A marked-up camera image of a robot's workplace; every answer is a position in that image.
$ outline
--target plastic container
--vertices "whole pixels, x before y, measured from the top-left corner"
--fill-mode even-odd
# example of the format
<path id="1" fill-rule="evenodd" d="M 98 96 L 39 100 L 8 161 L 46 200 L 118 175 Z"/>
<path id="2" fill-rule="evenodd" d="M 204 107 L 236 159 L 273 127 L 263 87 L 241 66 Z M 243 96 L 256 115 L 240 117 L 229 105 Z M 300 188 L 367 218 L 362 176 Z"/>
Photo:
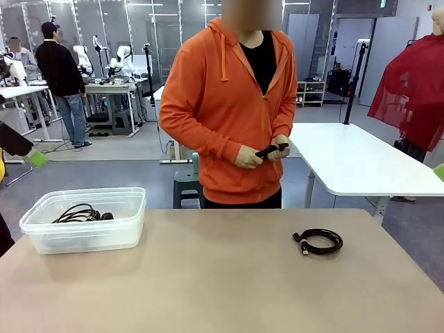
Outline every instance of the plastic container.
<path id="1" fill-rule="evenodd" d="M 79 203 L 111 212 L 114 220 L 51 223 Z M 139 187 L 57 191 L 38 200 L 20 219 L 20 228 L 42 254 L 132 248 L 144 227 L 145 205 L 146 192 Z"/>

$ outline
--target orange hoodie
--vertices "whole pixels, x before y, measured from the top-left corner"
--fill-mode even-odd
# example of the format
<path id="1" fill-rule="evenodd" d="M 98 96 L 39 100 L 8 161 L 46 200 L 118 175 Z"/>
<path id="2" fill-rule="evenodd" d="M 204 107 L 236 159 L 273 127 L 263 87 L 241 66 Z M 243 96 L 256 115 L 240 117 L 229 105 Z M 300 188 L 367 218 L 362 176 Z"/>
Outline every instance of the orange hoodie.
<path id="1" fill-rule="evenodd" d="M 282 162 L 234 164 L 241 145 L 258 151 L 290 135 L 296 108 L 293 44 L 273 31 L 277 70 L 265 96 L 237 36 L 216 18 L 178 51 L 160 106 L 161 127 L 200 154 L 204 195 L 225 204 L 258 203 L 280 188 Z"/>

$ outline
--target person in red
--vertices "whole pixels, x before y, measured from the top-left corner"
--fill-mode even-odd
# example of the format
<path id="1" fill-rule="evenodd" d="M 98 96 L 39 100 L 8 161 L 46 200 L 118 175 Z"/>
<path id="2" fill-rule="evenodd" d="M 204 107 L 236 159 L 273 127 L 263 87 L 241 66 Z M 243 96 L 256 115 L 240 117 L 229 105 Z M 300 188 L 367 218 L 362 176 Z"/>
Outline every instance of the person in red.
<path id="1" fill-rule="evenodd" d="M 256 156 L 289 143 L 296 111 L 293 44 L 271 30 L 280 24 L 281 1 L 224 1 L 222 19 L 178 51 L 160 124 L 199 152 L 205 208 L 282 207 L 281 159 L 290 148 Z"/>

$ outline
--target blue jeans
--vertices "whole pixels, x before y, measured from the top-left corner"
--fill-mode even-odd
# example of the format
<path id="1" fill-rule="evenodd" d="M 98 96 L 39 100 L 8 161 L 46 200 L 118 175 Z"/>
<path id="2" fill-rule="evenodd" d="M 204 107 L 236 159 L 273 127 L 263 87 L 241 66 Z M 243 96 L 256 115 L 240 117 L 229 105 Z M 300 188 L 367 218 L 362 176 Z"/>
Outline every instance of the blue jeans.
<path id="1" fill-rule="evenodd" d="M 69 138 L 74 146 L 85 143 L 86 120 L 80 94 L 71 96 L 54 96 Z"/>

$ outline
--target hoodie drawstring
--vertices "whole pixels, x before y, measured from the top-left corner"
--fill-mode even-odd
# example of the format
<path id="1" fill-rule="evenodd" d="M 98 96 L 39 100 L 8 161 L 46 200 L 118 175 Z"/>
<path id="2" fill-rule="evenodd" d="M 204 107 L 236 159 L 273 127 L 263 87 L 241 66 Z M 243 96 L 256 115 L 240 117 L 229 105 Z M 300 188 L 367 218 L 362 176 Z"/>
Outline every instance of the hoodie drawstring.
<path id="1" fill-rule="evenodd" d="M 222 38 L 221 38 L 221 48 L 222 48 L 222 82 L 228 81 L 228 77 L 227 77 L 227 69 L 225 67 L 225 60 L 226 60 L 226 56 L 225 56 L 225 35 L 222 34 Z"/>

